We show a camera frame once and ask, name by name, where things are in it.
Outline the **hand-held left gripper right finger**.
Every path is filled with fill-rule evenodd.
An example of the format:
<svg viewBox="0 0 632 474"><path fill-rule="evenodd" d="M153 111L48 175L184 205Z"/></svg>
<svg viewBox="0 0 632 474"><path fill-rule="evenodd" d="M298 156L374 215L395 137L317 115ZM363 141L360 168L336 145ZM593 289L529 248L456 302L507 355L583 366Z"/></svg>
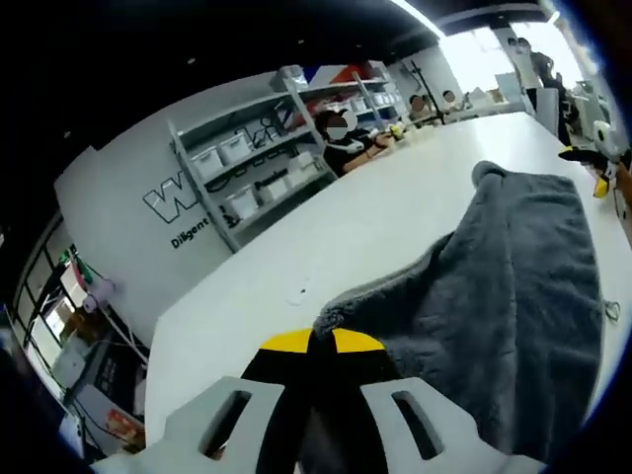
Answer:
<svg viewBox="0 0 632 474"><path fill-rule="evenodd" d="M544 463L482 440L474 418L423 379L401 377L369 335L320 338L319 408L350 473L541 473Z"/></svg>

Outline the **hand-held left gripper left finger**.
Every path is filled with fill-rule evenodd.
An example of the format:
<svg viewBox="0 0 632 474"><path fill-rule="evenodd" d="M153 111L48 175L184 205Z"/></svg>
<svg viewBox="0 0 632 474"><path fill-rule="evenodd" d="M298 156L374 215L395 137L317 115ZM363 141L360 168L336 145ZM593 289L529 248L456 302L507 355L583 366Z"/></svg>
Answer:
<svg viewBox="0 0 632 474"><path fill-rule="evenodd" d="M162 437L95 473L296 473L310 415L309 330L274 336L241 376L223 376L168 416Z"/></svg>

